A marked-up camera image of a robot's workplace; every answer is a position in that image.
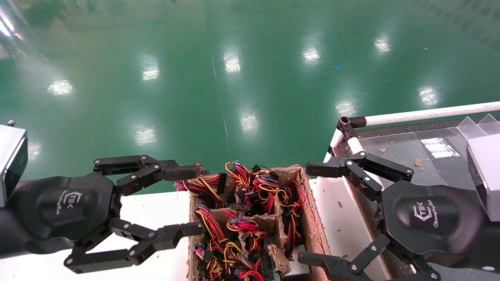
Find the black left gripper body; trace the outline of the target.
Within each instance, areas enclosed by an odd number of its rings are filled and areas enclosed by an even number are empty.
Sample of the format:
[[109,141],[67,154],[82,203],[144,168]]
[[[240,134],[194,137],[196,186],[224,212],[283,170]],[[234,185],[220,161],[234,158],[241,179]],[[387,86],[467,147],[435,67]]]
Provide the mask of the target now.
[[22,181],[8,200],[8,254],[71,249],[120,209],[114,183],[95,172]]

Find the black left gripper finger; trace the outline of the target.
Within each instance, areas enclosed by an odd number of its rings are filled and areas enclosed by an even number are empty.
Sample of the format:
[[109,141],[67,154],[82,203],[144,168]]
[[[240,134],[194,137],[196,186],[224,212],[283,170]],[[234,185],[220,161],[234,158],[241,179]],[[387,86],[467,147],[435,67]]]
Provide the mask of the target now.
[[[157,230],[113,218],[108,224],[73,246],[64,266],[76,274],[121,269],[141,265],[157,251],[175,249],[181,238],[201,235],[205,228],[200,223],[175,224]],[[130,249],[88,253],[111,234],[137,242]]]
[[175,160],[156,160],[148,155],[100,158],[93,162],[93,171],[103,176],[123,174],[116,182],[121,195],[129,196],[162,180],[177,181],[197,178],[200,167],[180,165]]

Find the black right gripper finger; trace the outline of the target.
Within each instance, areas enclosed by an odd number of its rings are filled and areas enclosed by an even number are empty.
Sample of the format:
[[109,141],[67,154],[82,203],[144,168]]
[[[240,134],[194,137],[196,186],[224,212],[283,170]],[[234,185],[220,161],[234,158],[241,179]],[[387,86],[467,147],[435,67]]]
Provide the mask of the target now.
[[397,183],[400,180],[411,181],[414,170],[361,151],[350,157],[331,157],[328,162],[308,162],[306,173],[323,178],[345,177],[370,201],[381,202],[382,185],[369,174]]
[[339,256],[314,254],[301,251],[298,262],[301,264],[321,267],[330,281],[369,281],[364,269],[383,251],[391,251],[396,257],[412,265],[416,272],[397,277],[396,281],[440,281],[440,274],[425,261],[423,256],[406,253],[402,245],[385,234],[379,235],[369,246],[361,251],[353,261]]

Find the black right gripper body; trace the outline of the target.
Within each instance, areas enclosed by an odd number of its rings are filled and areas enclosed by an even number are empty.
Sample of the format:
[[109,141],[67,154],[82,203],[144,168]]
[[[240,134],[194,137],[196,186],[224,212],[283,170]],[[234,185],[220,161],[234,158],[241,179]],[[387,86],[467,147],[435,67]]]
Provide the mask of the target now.
[[473,190],[402,180],[381,199],[386,231],[417,255],[465,254],[486,220]]

